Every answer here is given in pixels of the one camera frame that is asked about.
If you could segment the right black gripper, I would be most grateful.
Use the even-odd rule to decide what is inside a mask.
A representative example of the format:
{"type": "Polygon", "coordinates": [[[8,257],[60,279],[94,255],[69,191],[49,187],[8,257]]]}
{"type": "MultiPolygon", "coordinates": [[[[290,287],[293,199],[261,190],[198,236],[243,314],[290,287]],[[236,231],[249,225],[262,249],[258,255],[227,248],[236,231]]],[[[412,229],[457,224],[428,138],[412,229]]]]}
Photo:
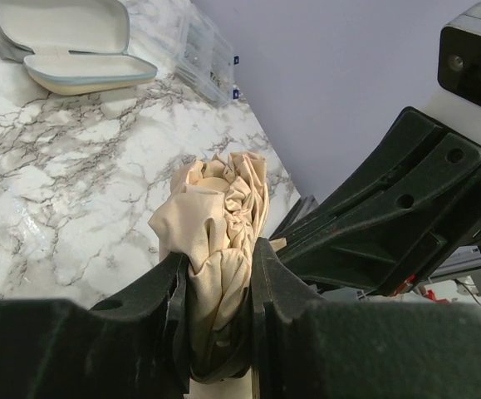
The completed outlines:
{"type": "Polygon", "coordinates": [[[325,201],[281,232],[300,279],[389,295],[481,252],[481,145],[413,107],[325,201]]]}

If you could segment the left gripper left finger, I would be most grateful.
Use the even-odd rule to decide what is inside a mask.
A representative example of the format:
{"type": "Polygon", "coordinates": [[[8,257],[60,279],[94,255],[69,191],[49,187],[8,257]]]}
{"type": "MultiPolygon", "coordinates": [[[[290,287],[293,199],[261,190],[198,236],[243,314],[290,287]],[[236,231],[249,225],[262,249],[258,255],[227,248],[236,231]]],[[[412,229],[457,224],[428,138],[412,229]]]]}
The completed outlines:
{"type": "Polygon", "coordinates": [[[181,398],[176,296],[188,260],[169,254],[92,308],[0,299],[0,398],[181,398]]]}

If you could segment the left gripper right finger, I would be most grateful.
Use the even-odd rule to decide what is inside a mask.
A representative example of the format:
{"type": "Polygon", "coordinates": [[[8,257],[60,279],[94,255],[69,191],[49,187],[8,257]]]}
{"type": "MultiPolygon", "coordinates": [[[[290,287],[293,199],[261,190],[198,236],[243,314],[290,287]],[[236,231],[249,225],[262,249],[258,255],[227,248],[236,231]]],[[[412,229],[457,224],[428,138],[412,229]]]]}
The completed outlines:
{"type": "Polygon", "coordinates": [[[253,253],[256,398],[481,398],[481,308],[331,302],[253,253]]]}

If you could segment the beige umbrella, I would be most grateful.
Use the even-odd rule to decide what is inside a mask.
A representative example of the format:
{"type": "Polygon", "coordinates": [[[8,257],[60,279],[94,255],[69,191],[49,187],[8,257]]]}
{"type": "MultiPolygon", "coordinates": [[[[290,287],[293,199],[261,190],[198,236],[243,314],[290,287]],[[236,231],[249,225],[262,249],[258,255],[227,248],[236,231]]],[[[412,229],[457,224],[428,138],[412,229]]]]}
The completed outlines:
{"type": "Polygon", "coordinates": [[[269,210],[267,161],[252,152],[178,169],[149,225],[160,255],[185,254],[191,377],[241,377],[250,366],[253,252],[269,210]]]}

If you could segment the beige umbrella case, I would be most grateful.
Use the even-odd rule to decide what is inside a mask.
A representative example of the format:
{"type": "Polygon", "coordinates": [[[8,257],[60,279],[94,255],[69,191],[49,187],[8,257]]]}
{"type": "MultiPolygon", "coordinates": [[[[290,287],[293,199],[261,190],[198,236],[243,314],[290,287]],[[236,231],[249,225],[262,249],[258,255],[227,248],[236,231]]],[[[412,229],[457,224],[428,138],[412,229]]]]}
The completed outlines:
{"type": "Polygon", "coordinates": [[[119,1],[0,1],[0,31],[0,57],[59,95],[135,86],[157,74],[129,54],[130,17],[119,1]]]}

